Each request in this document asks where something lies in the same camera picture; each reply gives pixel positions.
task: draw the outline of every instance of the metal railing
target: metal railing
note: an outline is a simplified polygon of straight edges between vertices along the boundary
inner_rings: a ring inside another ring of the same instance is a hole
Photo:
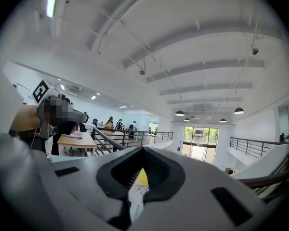
[[[230,147],[257,158],[265,155],[275,145],[281,144],[287,143],[257,141],[230,137]]]
[[[133,146],[144,146],[172,140],[173,132],[149,132],[93,127],[91,137],[97,155],[116,152]]]

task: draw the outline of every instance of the ceiling air conditioner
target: ceiling air conditioner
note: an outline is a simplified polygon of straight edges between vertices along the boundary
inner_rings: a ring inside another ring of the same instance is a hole
[[[71,95],[74,95],[74,96],[79,96],[80,95],[79,91],[72,90],[72,89],[69,89],[68,93],[71,94]]]

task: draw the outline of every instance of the black lampshade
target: black lampshade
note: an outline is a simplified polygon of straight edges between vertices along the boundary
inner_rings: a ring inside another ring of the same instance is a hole
[[[177,113],[175,113],[176,116],[184,116],[184,112],[182,110],[177,111]]]
[[[242,114],[244,113],[244,110],[241,108],[241,107],[238,107],[235,109],[235,114],[238,115],[238,114]]]

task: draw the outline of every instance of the railing post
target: railing post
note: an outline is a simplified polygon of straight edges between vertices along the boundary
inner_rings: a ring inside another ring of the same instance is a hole
[[[123,139],[122,139],[122,145],[125,146],[125,142],[124,142],[124,139],[125,139],[125,132],[123,132]]]
[[[263,144],[264,144],[264,143],[262,143],[262,147],[261,147],[261,155],[260,155],[260,156],[262,156],[262,152],[263,152]]]
[[[247,145],[246,145],[246,153],[245,153],[245,154],[247,154],[247,149],[248,149],[248,147],[249,147],[249,141],[247,141]]]
[[[141,146],[143,145],[143,139],[144,139],[144,134],[145,134],[145,132],[143,132],[143,136],[141,137]]]

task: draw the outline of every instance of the ceiling light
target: ceiling light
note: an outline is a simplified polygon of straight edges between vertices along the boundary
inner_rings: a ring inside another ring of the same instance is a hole
[[[235,109],[235,114],[238,115],[238,114],[242,114],[244,113],[244,110],[241,108],[241,107],[238,107]]]
[[[56,1],[57,0],[48,0],[47,1],[47,10],[46,14],[48,17],[53,18],[54,15],[54,8],[56,6]]]
[[[175,113],[176,116],[184,116],[184,112],[182,110],[179,110]]]

